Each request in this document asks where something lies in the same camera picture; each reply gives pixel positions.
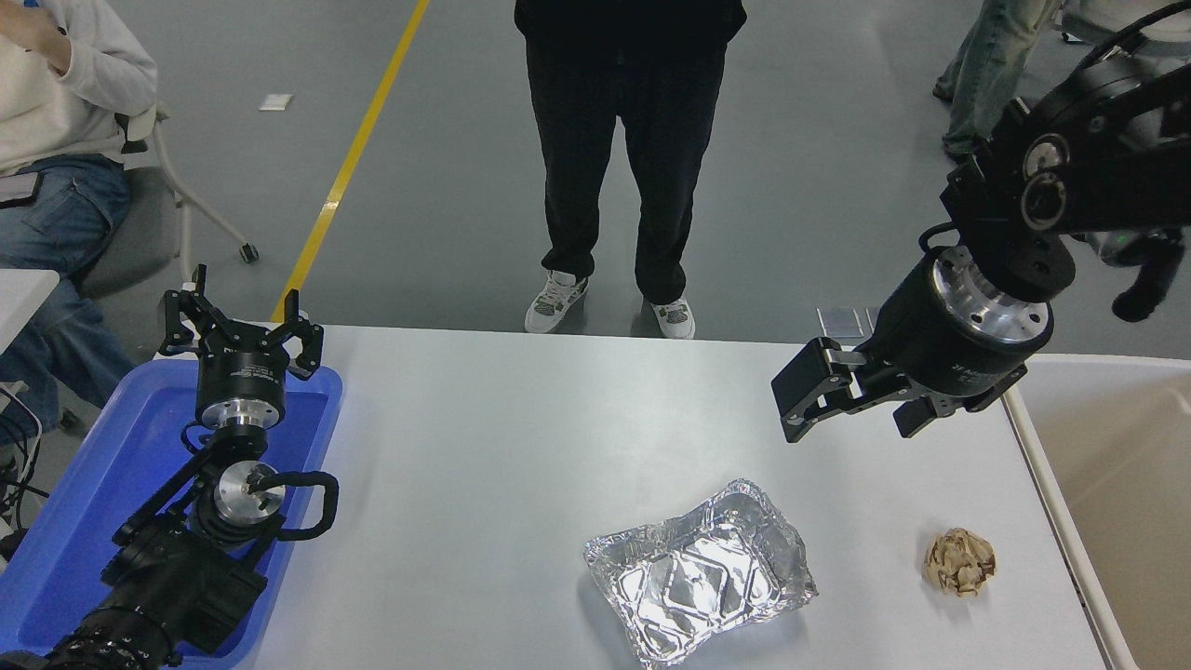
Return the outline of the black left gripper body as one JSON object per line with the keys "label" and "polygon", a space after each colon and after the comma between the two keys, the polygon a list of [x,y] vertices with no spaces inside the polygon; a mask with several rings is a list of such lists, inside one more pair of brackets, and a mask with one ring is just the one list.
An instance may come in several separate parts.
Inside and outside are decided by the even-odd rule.
{"label": "black left gripper body", "polygon": [[268,330],[233,323],[230,328],[208,324],[201,330],[197,411],[229,400],[263,400],[275,411],[285,407],[283,380],[289,356],[282,346],[264,347]]}

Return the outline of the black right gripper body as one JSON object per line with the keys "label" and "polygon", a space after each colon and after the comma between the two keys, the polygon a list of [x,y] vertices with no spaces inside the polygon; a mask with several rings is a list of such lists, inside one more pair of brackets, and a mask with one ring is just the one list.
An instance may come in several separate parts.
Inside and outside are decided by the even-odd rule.
{"label": "black right gripper body", "polygon": [[969,253],[927,253],[860,349],[898,370],[905,402],[934,392],[983,411],[1024,377],[1030,303],[996,288]]}

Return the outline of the seated person's hand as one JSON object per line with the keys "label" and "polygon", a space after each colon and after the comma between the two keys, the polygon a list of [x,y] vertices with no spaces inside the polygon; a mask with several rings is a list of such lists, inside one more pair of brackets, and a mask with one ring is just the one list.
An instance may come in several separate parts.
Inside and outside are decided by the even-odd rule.
{"label": "seated person's hand", "polygon": [[71,38],[60,32],[52,13],[45,8],[1,1],[1,35],[15,46],[42,56],[60,76],[71,68]]}

